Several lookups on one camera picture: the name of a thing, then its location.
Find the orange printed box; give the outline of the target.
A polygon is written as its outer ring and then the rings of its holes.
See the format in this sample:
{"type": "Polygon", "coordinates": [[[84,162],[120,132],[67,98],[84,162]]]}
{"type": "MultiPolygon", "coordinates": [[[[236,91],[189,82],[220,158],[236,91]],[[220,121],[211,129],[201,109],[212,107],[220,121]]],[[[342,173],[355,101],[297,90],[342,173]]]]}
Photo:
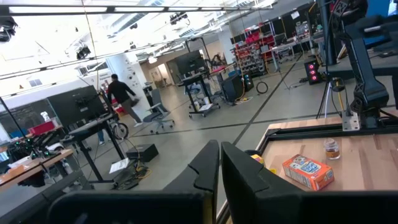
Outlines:
{"type": "Polygon", "coordinates": [[[321,162],[297,154],[283,162],[285,175],[314,191],[335,180],[333,169],[321,162]]]}

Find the black box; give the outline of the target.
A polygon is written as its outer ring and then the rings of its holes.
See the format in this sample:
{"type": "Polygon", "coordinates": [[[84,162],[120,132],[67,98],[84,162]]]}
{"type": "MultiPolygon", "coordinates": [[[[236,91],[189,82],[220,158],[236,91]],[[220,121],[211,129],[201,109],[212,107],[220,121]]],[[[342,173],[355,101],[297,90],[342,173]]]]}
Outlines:
{"type": "Polygon", "coordinates": [[[132,147],[126,152],[126,156],[130,159],[139,159],[141,162],[150,162],[159,152],[155,144],[140,144],[132,147]]]}

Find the white paper sheet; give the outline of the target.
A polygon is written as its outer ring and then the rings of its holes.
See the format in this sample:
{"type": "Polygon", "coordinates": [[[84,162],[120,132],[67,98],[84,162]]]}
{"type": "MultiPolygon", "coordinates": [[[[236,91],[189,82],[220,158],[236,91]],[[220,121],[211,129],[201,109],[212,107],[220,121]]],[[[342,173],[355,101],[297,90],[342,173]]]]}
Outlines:
{"type": "Polygon", "coordinates": [[[117,161],[115,163],[111,164],[109,173],[112,174],[114,172],[117,172],[119,170],[125,169],[129,165],[130,160],[128,158],[122,159],[120,161],[117,161]]]}

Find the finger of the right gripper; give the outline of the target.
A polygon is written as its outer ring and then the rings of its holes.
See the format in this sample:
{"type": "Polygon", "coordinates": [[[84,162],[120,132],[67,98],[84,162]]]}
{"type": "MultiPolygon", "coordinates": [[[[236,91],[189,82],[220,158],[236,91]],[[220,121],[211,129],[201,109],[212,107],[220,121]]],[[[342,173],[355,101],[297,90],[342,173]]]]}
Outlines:
{"type": "Polygon", "coordinates": [[[366,15],[367,0],[336,0],[331,13],[331,21],[339,23],[341,20],[355,21],[366,15]]]}

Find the silver mounting plate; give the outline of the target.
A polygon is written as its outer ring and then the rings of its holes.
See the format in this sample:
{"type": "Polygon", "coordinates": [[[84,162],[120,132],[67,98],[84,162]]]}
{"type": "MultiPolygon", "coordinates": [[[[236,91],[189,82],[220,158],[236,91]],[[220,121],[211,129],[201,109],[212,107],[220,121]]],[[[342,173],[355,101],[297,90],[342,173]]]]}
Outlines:
{"type": "Polygon", "coordinates": [[[359,122],[358,114],[356,112],[343,112],[342,113],[342,128],[344,132],[359,131],[361,125],[359,122]]]}

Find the black rig post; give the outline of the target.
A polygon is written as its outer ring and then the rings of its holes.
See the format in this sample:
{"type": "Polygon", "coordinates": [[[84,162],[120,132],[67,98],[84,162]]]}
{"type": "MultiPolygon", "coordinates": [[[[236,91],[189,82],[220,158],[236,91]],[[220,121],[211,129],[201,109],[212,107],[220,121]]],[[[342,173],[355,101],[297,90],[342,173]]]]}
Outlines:
{"type": "Polygon", "coordinates": [[[331,31],[331,11],[330,4],[332,0],[316,0],[320,10],[320,16],[323,26],[325,65],[336,64],[335,41],[331,31]]]}

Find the grey office chair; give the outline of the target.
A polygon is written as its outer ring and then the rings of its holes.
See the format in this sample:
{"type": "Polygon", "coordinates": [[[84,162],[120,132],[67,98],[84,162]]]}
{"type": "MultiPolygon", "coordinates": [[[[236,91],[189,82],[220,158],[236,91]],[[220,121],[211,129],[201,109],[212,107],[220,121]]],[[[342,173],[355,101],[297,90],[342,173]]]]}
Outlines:
{"type": "Polygon", "coordinates": [[[151,129],[151,134],[159,134],[159,128],[164,129],[164,126],[169,126],[170,128],[174,127],[175,121],[173,119],[166,119],[166,117],[170,114],[170,111],[163,105],[160,90],[155,89],[152,90],[152,102],[153,106],[151,106],[148,111],[150,111],[150,115],[147,115],[143,122],[145,123],[156,123],[157,126],[155,129],[151,129]]]}

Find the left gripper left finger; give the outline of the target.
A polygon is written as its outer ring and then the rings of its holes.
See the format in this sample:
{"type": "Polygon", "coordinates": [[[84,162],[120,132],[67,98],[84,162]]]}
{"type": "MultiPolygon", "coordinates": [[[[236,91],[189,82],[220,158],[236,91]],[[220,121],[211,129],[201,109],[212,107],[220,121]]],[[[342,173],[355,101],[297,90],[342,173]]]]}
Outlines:
{"type": "Polygon", "coordinates": [[[162,190],[81,190],[57,199],[48,224],[213,224],[220,148],[210,140],[162,190]]]}

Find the person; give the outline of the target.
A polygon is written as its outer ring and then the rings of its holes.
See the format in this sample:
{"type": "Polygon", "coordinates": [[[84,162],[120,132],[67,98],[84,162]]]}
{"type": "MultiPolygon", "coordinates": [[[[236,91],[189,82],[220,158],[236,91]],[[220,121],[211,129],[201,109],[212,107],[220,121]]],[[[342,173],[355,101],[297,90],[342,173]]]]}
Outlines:
{"type": "Polygon", "coordinates": [[[122,106],[124,111],[135,120],[136,124],[134,126],[138,127],[142,125],[142,120],[132,107],[137,105],[139,99],[132,99],[130,95],[136,96],[124,82],[118,80],[116,74],[112,74],[111,83],[108,86],[107,99],[109,102],[112,102],[112,98],[114,98],[122,106]]]}

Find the wooden desk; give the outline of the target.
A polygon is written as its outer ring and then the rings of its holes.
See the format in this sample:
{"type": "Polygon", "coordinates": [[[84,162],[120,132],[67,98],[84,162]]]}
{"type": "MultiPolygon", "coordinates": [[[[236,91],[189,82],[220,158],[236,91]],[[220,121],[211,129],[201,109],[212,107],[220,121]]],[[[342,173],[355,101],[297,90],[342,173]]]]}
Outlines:
{"type": "Polygon", "coordinates": [[[36,158],[26,165],[20,165],[15,169],[11,169],[7,174],[0,175],[0,192],[5,191],[13,185],[22,182],[34,174],[44,171],[46,168],[54,166],[62,159],[73,158],[71,149],[61,150],[60,153],[53,157],[36,158]]]}

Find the blue-lit screen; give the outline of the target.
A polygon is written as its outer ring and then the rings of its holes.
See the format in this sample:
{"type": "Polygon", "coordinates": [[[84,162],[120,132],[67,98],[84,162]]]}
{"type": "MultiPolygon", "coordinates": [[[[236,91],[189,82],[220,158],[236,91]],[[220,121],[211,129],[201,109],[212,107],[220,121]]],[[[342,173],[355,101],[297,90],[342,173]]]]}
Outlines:
{"type": "MultiPolygon", "coordinates": [[[[383,17],[398,15],[398,0],[367,0],[368,9],[366,17],[380,15],[383,17]]],[[[387,35],[364,38],[367,49],[373,48],[379,44],[390,41],[387,35]]]]}

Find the black equipment cart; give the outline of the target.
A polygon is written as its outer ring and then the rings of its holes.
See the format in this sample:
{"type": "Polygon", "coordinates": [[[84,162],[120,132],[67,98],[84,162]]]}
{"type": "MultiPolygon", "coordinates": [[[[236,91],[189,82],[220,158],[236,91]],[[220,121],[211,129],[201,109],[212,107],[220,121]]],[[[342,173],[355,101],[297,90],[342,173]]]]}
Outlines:
{"type": "Polygon", "coordinates": [[[188,113],[189,118],[192,118],[192,116],[194,114],[200,114],[202,115],[204,118],[206,117],[206,115],[212,110],[212,109],[220,109],[221,106],[219,103],[213,103],[211,96],[210,96],[210,92],[208,91],[205,81],[203,79],[203,75],[199,74],[199,75],[194,75],[188,78],[184,78],[182,79],[181,83],[179,84],[179,86],[184,86],[185,87],[185,92],[187,93],[189,100],[190,100],[190,104],[193,108],[193,111],[190,111],[188,113]],[[193,100],[193,96],[191,94],[191,90],[190,88],[193,86],[193,84],[197,84],[199,83],[201,86],[201,90],[204,93],[205,98],[208,99],[208,104],[204,104],[204,109],[202,109],[200,107],[200,109],[197,108],[197,106],[195,105],[195,102],[193,100]]]}

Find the black overhead light bar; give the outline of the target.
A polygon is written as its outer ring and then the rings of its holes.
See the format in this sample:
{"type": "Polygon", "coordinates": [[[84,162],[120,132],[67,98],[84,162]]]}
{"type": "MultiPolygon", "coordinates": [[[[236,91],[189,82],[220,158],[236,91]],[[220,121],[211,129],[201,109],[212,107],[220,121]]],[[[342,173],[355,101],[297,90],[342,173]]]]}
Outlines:
{"type": "Polygon", "coordinates": [[[0,4],[0,17],[7,16],[77,16],[96,14],[270,11],[267,7],[210,7],[210,6],[113,6],[113,5],[40,5],[0,4]]]}

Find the red storage bin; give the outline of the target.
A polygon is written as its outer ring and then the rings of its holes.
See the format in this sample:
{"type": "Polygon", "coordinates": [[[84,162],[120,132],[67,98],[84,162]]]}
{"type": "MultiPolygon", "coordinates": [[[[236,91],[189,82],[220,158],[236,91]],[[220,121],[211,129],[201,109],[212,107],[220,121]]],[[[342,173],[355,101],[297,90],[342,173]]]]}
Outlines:
{"type": "Polygon", "coordinates": [[[52,121],[47,121],[45,123],[42,123],[38,126],[34,126],[32,128],[29,128],[28,131],[32,135],[40,135],[43,133],[47,133],[55,128],[55,125],[52,121]]]}

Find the red parts shelf rack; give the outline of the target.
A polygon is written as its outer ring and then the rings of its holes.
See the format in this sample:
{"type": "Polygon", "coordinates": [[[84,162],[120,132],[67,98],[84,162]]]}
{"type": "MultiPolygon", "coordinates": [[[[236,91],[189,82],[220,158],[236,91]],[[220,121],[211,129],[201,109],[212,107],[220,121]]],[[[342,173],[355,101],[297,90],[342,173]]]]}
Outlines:
{"type": "Polygon", "coordinates": [[[275,44],[271,31],[255,30],[241,34],[231,38],[231,43],[231,52],[243,73],[250,73],[253,77],[268,74],[267,64],[272,60],[271,49],[275,44]]]}

